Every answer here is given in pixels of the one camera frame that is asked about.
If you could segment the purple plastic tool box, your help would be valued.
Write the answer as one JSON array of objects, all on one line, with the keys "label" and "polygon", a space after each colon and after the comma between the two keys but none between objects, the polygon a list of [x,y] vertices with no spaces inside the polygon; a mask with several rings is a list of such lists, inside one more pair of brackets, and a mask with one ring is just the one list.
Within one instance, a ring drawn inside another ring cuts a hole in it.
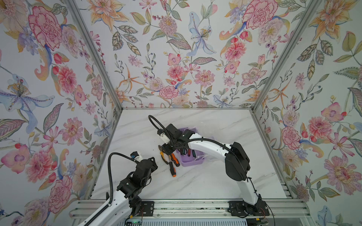
[{"label": "purple plastic tool box", "polygon": [[197,157],[196,157],[196,159],[194,159],[193,156],[192,156],[192,152],[191,152],[191,156],[188,157],[187,150],[188,149],[185,149],[185,151],[186,151],[185,155],[181,155],[181,152],[179,150],[176,150],[174,152],[177,159],[180,161],[180,164],[183,167],[191,167],[191,166],[195,166],[195,165],[201,165],[204,162],[213,161],[213,160],[216,159],[215,157],[212,157],[211,155],[206,154],[206,153],[204,153],[204,152],[202,152],[200,150],[195,150]]}]

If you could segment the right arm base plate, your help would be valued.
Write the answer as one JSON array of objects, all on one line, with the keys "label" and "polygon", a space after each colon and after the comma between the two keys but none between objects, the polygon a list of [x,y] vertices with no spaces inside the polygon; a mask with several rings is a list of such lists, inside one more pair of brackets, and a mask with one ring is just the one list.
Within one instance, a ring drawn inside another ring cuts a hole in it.
[{"label": "right arm base plate", "polygon": [[265,201],[258,199],[256,204],[248,204],[245,201],[229,201],[228,212],[235,217],[264,217],[269,216],[270,212]]}]

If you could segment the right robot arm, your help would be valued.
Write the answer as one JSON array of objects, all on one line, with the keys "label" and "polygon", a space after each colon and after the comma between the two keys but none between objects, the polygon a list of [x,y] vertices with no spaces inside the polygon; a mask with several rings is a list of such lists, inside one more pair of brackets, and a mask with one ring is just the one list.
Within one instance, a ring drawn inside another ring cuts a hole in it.
[{"label": "right robot arm", "polygon": [[250,171],[250,159],[241,144],[224,144],[210,138],[201,136],[191,130],[181,131],[169,124],[166,128],[158,129],[157,134],[163,140],[161,146],[163,153],[171,155],[176,150],[191,149],[224,162],[226,175],[238,183],[243,201],[255,206],[258,195],[248,176]]}]

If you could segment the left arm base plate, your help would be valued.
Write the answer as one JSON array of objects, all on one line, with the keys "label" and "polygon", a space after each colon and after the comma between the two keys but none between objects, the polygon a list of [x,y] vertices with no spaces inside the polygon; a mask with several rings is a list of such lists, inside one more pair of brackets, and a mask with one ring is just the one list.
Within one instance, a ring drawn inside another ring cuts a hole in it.
[{"label": "left arm base plate", "polygon": [[145,201],[136,196],[129,199],[129,207],[131,208],[130,218],[137,216],[152,217],[155,210],[155,202]]}]

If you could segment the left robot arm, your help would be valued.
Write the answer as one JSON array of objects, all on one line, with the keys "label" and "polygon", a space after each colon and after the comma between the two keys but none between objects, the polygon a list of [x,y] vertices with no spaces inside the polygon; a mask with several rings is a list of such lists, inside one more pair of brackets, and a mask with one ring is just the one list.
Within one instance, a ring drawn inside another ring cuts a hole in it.
[{"label": "left robot arm", "polygon": [[116,226],[122,220],[136,216],[141,210],[139,194],[151,181],[151,173],[158,169],[155,158],[136,163],[136,169],[123,179],[117,188],[111,188],[109,198],[80,226]]}]

